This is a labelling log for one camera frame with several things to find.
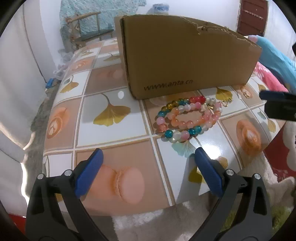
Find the pink floral blanket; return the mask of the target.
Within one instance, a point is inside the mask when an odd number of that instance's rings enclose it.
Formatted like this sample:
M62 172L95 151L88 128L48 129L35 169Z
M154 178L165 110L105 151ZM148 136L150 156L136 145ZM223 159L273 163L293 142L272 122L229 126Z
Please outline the pink floral blanket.
M257 62L254 68L255 75L264 82L270 91L288 92L286 87L264 65Z

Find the blue pillow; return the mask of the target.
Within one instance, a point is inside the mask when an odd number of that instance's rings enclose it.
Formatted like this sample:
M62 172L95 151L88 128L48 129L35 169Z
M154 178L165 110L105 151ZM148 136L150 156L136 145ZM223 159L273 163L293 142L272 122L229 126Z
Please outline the blue pillow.
M265 37L249 35L247 38L262 48L258 62L270 70L288 92L295 94L295 61L285 56Z

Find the brown wooden door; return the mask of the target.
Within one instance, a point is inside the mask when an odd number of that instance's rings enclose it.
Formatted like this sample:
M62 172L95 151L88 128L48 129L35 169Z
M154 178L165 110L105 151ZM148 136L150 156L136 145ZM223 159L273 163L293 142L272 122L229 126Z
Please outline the brown wooden door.
M237 32L244 36L263 36L267 17L268 1L242 0L240 1Z

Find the patterned tile tablecloth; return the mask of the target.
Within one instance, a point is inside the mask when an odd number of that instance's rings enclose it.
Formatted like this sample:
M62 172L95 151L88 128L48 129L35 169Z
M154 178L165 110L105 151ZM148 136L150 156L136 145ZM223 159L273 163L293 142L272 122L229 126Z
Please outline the patterned tile tablecloth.
M96 215L154 211L209 191L192 154L202 147L211 159L235 172L265 149L284 122L268 118L259 92L266 85L252 75L246 85L136 100L123 77L116 39L74 53L48 121L43 172L59 176L93 151L103 165L84 206ZM167 103L203 95L223 103L217 123L186 142L157 133L157 115Z

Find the white curtain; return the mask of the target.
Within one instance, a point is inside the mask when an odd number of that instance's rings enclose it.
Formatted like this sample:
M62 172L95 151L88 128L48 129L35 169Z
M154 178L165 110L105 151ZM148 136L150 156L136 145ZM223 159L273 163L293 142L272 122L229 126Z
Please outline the white curtain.
M26 1L1 35L1 202L24 216L25 150L45 99L45 82L60 64L60 1Z

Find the brown cardboard box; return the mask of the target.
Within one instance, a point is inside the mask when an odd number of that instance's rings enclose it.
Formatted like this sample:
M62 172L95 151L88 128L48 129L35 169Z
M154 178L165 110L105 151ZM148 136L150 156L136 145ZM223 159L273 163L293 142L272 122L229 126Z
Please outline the brown cardboard box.
M262 49L228 28L184 16L114 19L119 53L135 99L245 84Z

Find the blue water bottle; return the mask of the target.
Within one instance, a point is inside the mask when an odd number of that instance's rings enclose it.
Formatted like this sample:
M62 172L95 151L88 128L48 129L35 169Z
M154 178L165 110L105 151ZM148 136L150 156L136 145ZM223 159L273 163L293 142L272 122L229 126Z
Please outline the blue water bottle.
M155 15L168 15L170 6L166 3L153 4L152 10Z

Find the wooden chair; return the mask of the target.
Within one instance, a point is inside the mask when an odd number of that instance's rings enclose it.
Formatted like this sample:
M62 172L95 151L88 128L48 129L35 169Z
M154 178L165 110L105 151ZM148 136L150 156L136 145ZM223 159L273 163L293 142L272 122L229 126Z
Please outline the wooden chair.
M101 28L100 14L101 11L94 11L65 18L66 26L69 28L69 40L75 50L85 47L88 42L95 39L101 41L103 36L113 37L112 25Z

